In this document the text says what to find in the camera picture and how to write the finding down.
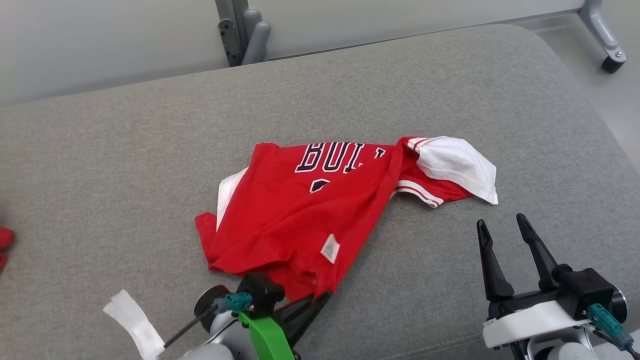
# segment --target red jersey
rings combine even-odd
[[[267,272],[291,301],[335,291],[396,192],[436,208],[476,195],[497,204],[495,167],[462,139],[405,137],[256,145],[220,183],[218,217],[196,226],[209,269]]]

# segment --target white paper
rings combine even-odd
[[[103,311],[129,332],[144,360],[155,360],[164,351],[164,341],[145,312],[125,290],[112,297]]]

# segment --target chair leg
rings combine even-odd
[[[608,57],[602,62],[602,68],[613,74],[625,63],[627,55],[622,51],[618,40],[604,22],[602,0],[585,0],[584,6],[578,12],[578,16],[607,52]]]

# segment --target gray fabric surface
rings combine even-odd
[[[525,213],[559,262],[591,266],[640,308],[640,178],[552,51],[483,26],[0,108],[0,357],[136,359],[102,312],[125,288],[166,339],[207,271],[193,218],[259,142],[468,140],[498,169],[500,205],[394,197],[298,345],[316,359],[507,359],[484,348],[484,218],[516,292],[537,275]],[[177,341],[176,358],[206,339]]]

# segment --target white stripe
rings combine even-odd
[[[419,193],[419,192],[417,192],[417,191],[415,191],[415,190],[399,188],[399,189],[395,189],[395,190],[394,190],[393,194],[396,194],[396,193],[412,193],[412,194],[414,194],[418,199],[422,200],[422,202],[424,202],[425,204],[429,205],[429,207],[430,207],[430,208],[435,209],[435,208],[437,208],[437,207],[438,207],[438,204],[437,204],[436,202],[433,202],[433,201],[431,201],[431,200],[428,200],[428,199],[425,199],[425,198],[421,197],[421,196],[420,196],[420,193]]]
[[[413,181],[400,180],[400,181],[398,181],[398,184],[396,186],[409,186],[409,187],[412,187],[413,189],[415,189],[415,191],[412,191],[412,189],[398,189],[398,188],[396,188],[396,191],[398,191],[398,192],[409,192],[409,193],[412,193],[414,195],[418,195],[416,193],[416,192],[418,192],[423,197],[429,199],[430,201],[433,201],[433,203],[436,204],[436,206],[432,206],[433,208],[437,207],[438,205],[442,205],[444,203],[444,200],[442,200],[441,198],[437,197],[436,195],[433,195],[432,193],[428,192],[420,184],[415,183]],[[428,201],[425,200],[425,198],[421,197],[420,195],[418,195],[418,197],[420,199],[422,199],[422,201],[424,201],[427,204],[431,205]]]
[[[416,143],[419,143],[423,140],[427,140],[428,138],[412,138],[411,140],[407,141],[407,144],[409,145],[409,147],[411,148],[411,150],[413,150],[413,148],[415,147]]]
[[[412,150],[417,152],[418,154],[420,154],[420,148],[427,145],[428,143],[432,142],[433,140],[438,140],[438,139],[443,139],[443,138],[448,138],[448,136],[436,136],[434,138],[416,138],[419,139],[418,141],[414,142],[412,145]]]

